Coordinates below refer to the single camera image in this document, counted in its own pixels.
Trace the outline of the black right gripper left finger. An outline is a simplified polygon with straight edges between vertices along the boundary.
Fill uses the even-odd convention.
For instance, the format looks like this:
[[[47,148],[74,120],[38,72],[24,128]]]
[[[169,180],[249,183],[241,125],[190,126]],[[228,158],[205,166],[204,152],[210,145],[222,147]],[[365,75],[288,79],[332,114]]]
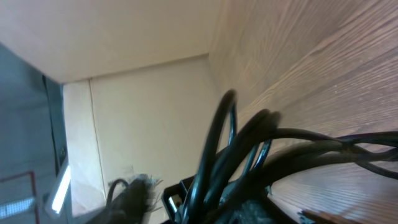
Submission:
[[[109,186],[106,205],[87,224],[147,223],[157,206],[160,195],[155,192],[161,183],[146,174],[138,175],[132,182],[116,179]]]

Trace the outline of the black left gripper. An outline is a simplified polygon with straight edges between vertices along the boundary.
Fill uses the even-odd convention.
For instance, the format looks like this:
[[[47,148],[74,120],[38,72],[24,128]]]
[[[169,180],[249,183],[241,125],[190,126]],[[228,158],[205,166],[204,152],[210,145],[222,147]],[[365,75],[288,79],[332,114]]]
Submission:
[[[182,207],[193,180],[194,176],[191,176],[164,189],[162,203],[169,221],[182,221]]]

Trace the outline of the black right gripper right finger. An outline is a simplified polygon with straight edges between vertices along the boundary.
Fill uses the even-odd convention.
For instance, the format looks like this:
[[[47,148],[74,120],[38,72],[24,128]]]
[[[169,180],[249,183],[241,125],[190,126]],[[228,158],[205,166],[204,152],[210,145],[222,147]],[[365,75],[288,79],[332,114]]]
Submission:
[[[224,213],[216,224],[296,224],[268,197],[270,187],[266,187],[259,198],[244,202],[239,208]]]

